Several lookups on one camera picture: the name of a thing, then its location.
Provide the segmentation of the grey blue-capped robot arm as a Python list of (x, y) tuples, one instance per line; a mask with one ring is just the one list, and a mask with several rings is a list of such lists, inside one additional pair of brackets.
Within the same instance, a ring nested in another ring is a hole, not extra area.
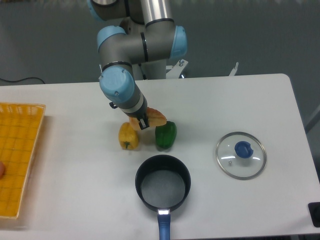
[(130, 18), (141, 32), (106, 26), (97, 34), (99, 85), (113, 109), (119, 108), (144, 130), (151, 126), (147, 100), (134, 79), (133, 65), (179, 59), (188, 50), (186, 31), (174, 22), (168, 0), (89, 0), (91, 14), (101, 21)]

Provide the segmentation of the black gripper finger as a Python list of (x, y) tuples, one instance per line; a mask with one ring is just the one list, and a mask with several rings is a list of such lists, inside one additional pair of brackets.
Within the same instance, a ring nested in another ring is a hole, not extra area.
[(146, 114), (140, 116), (137, 118), (138, 120), (138, 125), (139, 125), (139, 128), (141, 130), (144, 130), (144, 129), (147, 129), (150, 127), (149, 125), (149, 120), (148, 120), (148, 116)]

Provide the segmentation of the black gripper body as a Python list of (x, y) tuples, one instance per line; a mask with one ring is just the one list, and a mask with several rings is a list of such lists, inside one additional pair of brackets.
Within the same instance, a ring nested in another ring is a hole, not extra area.
[(143, 118), (147, 113), (148, 102), (145, 98), (143, 98), (142, 101), (138, 102), (134, 107), (128, 109), (120, 108), (113, 102), (110, 102), (109, 105), (112, 109), (120, 109), (123, 113), (131, 118), (140, 119)]

